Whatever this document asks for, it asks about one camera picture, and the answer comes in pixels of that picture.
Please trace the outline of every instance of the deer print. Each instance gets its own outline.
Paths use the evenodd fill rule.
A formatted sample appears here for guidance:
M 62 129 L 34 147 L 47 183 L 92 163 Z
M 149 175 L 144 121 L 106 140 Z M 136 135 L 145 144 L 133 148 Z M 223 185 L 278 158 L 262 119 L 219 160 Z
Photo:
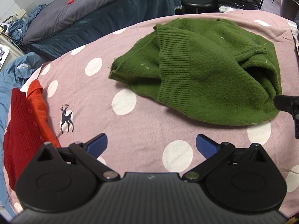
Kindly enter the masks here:
M 68 132 L 70 131 L 70 123 L 73 126 L 72 132 L 74 131 L 74 124 L 71 121 L 71 115 L 73 112 L 71 112 L 68 116 L 66 116 L 67 109 L 68 109 L 68 105 L 66 105 L 66 104 L 65 104 L 65 109 L 63 109 L 63 106 L 60 108 L 60 110 L 62 111 L 62 116 L 61 116 L 61 132 L 62 132 L 62 134 L 63 134 L 62 126 L 65 122 L 68 124 Z

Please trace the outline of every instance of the green knit fabric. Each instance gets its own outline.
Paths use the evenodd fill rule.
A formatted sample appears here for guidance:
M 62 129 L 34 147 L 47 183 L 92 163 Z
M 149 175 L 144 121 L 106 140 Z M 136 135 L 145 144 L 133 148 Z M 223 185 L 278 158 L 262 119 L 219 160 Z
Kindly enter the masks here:
M 224 19 L 176 19 L 154 29 L 113 62 L 109 78 L 203 122 L 249 125 L 278 114 L 272 42 Z

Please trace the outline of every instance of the round stool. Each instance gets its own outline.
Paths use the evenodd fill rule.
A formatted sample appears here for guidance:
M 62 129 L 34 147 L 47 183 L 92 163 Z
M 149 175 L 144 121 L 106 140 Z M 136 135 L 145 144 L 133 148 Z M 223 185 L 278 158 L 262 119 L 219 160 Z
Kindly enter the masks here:
M 215 13 L 219 11 L 217 0 L 181 0 L 186 14 Z

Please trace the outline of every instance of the brown flower pot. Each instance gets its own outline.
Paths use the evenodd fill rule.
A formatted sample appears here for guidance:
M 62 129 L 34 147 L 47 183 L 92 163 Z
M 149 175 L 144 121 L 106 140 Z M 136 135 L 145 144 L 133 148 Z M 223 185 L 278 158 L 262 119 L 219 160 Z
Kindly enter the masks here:
M 289 19 L 291 21 L 295 20 L 295 17 L 299 10 L 299 4 L 294 0 L 282 0 L 280 4 L 280 16 Z

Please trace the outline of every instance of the orange garment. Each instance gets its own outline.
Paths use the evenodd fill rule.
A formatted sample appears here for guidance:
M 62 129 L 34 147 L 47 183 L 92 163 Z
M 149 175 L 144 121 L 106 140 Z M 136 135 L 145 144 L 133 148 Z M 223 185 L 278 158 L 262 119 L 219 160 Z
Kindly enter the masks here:
M 61 147 L 59 141 L 47 123 L 47 106 L 41 93 L 42 86 L 40 85 L 39 81 L 35 79 L 31 82 L 28 88 L 27 99 L 32 107 L 38 128 L 42 137 L 44 138 L 44 141 L 50 141 L 55 147 Z

